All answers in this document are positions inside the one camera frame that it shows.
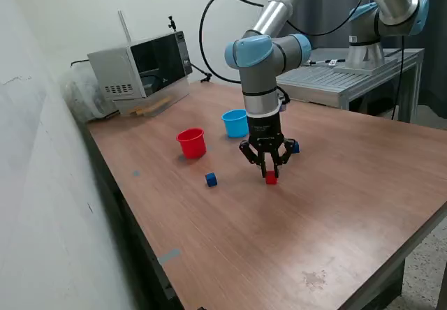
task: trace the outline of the silver robot arm segment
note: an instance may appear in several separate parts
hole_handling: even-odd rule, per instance
[[[297,147],[295,140],[285,138],[281,132],[276,77],[306,62],[312,48],[302,34],[271,38],[292,16],[296,1],[268,0],[253,29],[241,40],[228,44],[225,51],[227,64],[239,70],[247,111],[249,139],[241,142],[240,150],[250,163],[261,167],[263,177],[267,172],[265,153],[271,155],[278,177],[278,166],[287,163]],[[279,155],[283,144],[286,151]]]
[[[419,34],[427,20],[429,0],[374,0],[360,6],[350,20],[346,66],[371,70],[385,64],[384,36]]]

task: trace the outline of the table surface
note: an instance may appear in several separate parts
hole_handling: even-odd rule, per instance
[[[445,131],[292,102],[301,153],[267,186],[221,121],[240,88],[191,89],[158,117],[89,125],[186,310],[338,309],[446,211]],[[175,137],[194,126],[208,151],[186,161]]]

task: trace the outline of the power cord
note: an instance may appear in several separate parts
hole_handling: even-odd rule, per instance
[[[394,98],[394,108],[393,108],[393,115],[391,116],[391,120],[394,120],[394,116],[396,113],[396,107],[397,107],[397,102],[399,100],[399,94],[400,94],[400,86],[402,84],[402,74],[404,72],[404,52],[405,52],[405,37],[402,36],[402,44],[400,46],[400,50],[401,50],[401,59],[400,59],[400,73],[399,73],[399,82],[397,83],[397,91],[396,91],[396,95]]]
[[[200,80],[200,83],[204,83],[204,82],[209,82],[212,78],[212,74],[211,73],[207,73],[206,71],[203,71],[202,69],[200,69],[199,67],[197,67],[195,64],[193,64],[191,62],[191,65],[197,69],[198,71],[200,71],[203,75],[205,75],[206,77],[203,78],[202,80]]]
[[[238,80],[232,80],[232,79],[223,77],[223,76],[219,75],[218,73],[216,73],[216,72],[214,71],[214,69],[211,68],[210,64],[208,63],[207,57],[206,57],[206,55],[205,55],[205,51],[204,51],[204,49],[203,49],[203,24],[204,24],[204,22],[205,22],[205,16],[207,15],[207,12],[208,12],[208,10],[210,9],[210,6],[211,6],[215,1],[216,1],[216,0],[210,0],[210,1],[208,2],[208,4],[206,5],[206,7],[205,7],[205,9],[204,9],[204,11],[203,11],[202,17],[201,17],[201,19],[200,19],[200,26],[199,26],[199,29],[198,29],[198,44],[199,44],[199,47],[200,47],[200,53],[202,54],[203,62],[205,62],[205,65],[207,66],[208,70],[211,71],[211,73],[213,73],[214,76],[216,76],[217,78],[220,78],[220,79],[223,80],[223,81],[229,82],[229,83],[240,84],[240,81],[238,81]],[[263,4],[255,3],[255,2],[253,2],[253,1],[248,1],[248,0],[238,0],[238,1],[241,1],[242,3],[249,4],[249,5],[251,5],[251,6],[258,6],[259,8],[263,8],[263,7],[264,7]],[[327,31],[327,32],[323,32],[323,33],[319,33],[319,34],[311,34],[311,33],[304,32],[304,31],[300,30],[300,29],[297,28],[294,24],[292,24],[290,21],[287,21],[287,24],[289,24],[289,25],[290,25],[292,28],[294,28],[296,31],[298,31],[298,32],[300,32],[300,33],[302,33],[302,34],[304,34],[304,35],[306,35],[306,36],[325,36],[325,35],[328,35],[328,34],[331,34],[331,33],[335,32],[336,30],[338,30],[338,29],[340,29],[341,27],[343,27],[343,26],[349,21],[349,19],[354,15],[354,13],[357,11],[357,9],[358,9],[358,7],[360,6],[361,3],[362,3],[362,0],[359,0],[357,6],[351,11],[351,13],[349,14],[349,16],[348,16],[348,17],[347,17],[347,18],[346,18],[340,25],[338,25],[338,26],[335,27],[334,29],[332,29],[332,30],[330,30],[330,31]]]

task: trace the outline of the black cable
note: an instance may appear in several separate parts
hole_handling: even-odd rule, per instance
[[[220,78],[221,80],[226,81],[226,82],[240,84],[240,81],[237,81],[237,80],[231,80],[231,79],[229,79],[229,78],[220,76],[218,73],[216,73],[216,72],[214,71],[214,69],[211,68],[210,64],[208,63],[207,57],[205,56],[205,51],[204,51],[204,49],[203,49],[203,39],[202,39],[203,23],[204,23],[204,21],[205,21],[205,16],[207,15],[207,12],[208,12],[208,10],[210,9],[211,4],[214,3],[214,1],[216,1],[216,0],[210,0],[210,1],[208,2],[208,4],[206,5],[206,7],[205,7],[205,9],[204,9],[204,11],[203,11],[202,18],[200,19],[200,26],[199,26],[199,28],[198,28],[198,45],[199,45],[199,47],[200,47],[200,53],[202,54],[203,62],[205,62],[205,65],[207,66],[208,70],[209,70],[214,76],[216,76],[217,78]],[[262,4],[258,4],[258,3],[254,3],[253,1],[247,1],[247,0],[238,0],[238,1],[241,1],[242,3],[246,3],[246,4],[249,4],[249,5],[252,5],[252,6],[258,6],[258,7],[260,7],[260,8],[264,7],[264,5],[262,5]]]
[[[202,80],[200,80],[200,83],[203,83],[203,82],[209,82],[210,80],[211,80],[211,78],[212,78],[212,74],[211,73],[207,73],[206,71],[203,71],[202,69],[200,69],[199,67],[197,67],[195,64],[193,64],[192,62],[191,62],[191,65],[195,68],[195,69],[197,69],[198,71],[200,71],[203,75],[205,75],[205,78],[203,78]]]
[[[287,24],[291,25],[293,29],[304,34],[305,36],[327,36],[328,34],[334,33],[336,30],[342,28],[351,19],[351,17],[354,15],[354,13],[356,13],[356,11],[357,11],[358,7],[361,5],[361,3],[362,3],[362,0],[359,0],[357,3],[357,6],[351,11],[351,13],[349,13],[349,16],[340,25],[338,25],[334,29],[331,29],[330,31],[327,31],[327,32],[312,34],[312,33],[307,33],[307,32],[302,31],[301,29],[297,28],[295,25],[293,25],[289,21],[287,22]]]
[[[205,55],[205,51],[203,49],[203,35],[202,35],[202,33],[203,33],[203,24],[204,24],[204,21],[205,21],[205,16],[207,15],[207,12],[210,9],[211,4],[214,3],[214,1],[216,1],[216,0],[210,0],[208,2],[208,4],[206,5],[206,7],[205,7],[205,9],[203,11],[202,17],[200,19],[200,26],[198,28],[198,44],[199,44],[199,47],[200,47],[200,53],[202,54],[203,62],[205,62],[205,65],[207,66],[208,70],[211,71],[211,73],[213,73],[214,76],[216,76],[217,78],[220,78],[221,80],[226,81],[226,82],[240,84],[240,81],[238,81],[238,80],[231,80],[229,78],[220,76],[218,73],[216,73],[214,71],[214,69],[211,68],[210,64],[208,63],[207,57]],[[251,6],[258,6],[259,8],[263,8],[264,7],[263,4],[255,3],[253,1],[248,1],[248,0],[238,0],[238,1],[241,1],[242,3],[249,4]],[[361,3],[362,3],[362,0],[359,0],[357,6],[352,10],[352,12],[349,14],[349,16],[340,25],[338,25],[337,27],[335,27],[333,30],[331,30],[329,32],[324,32],[324,33],[320,33],[320,34],[311,34],[311,33],[307,33],[307,32],[304,32],[304,31],[300,30],[299,28],[297,28],[294,24],[292,24],[289,21],[287,21],[287,23],[291,27],[293,27],[296,31],[298,31],[298,32],[300,32],[300,33],[302,33],[302,34],[304,34],[306,36],[325,36],[327,34],[331,34],[331,33],[335,32],[336,30],[338,30],[341,27],[343,27],[349,21],[349,19],[354,15],[354,13],[357,11],[357,9],[358,9],[358,7],[360,6]]]
[[[277,85],[277,88],[280,92],[284,95],[284,102],[283,104],[289,104],[291,102],[291,98],[288,96],[288,94],[282,89],[279,85]]]
[[[400,86],[402,84],[402,74],[404,72],[404,52],[405,52],[405,37],[404,36],[402,36],[401,51],[402,51],[402,56],[400,59],[399,82],[397,84],[396,96],[394,98],[394,108],[393,108],[393,115],[391,116],[391,120],[394,120],[394,115],[396,113],[397,102],[399,100]]]
[[[73,61],[70,65],[70,67],[73,67],[73,64],[80,64],[81,62],[88,62],[88,61],[90,61],[90,60],[87,59],[87,60]]]

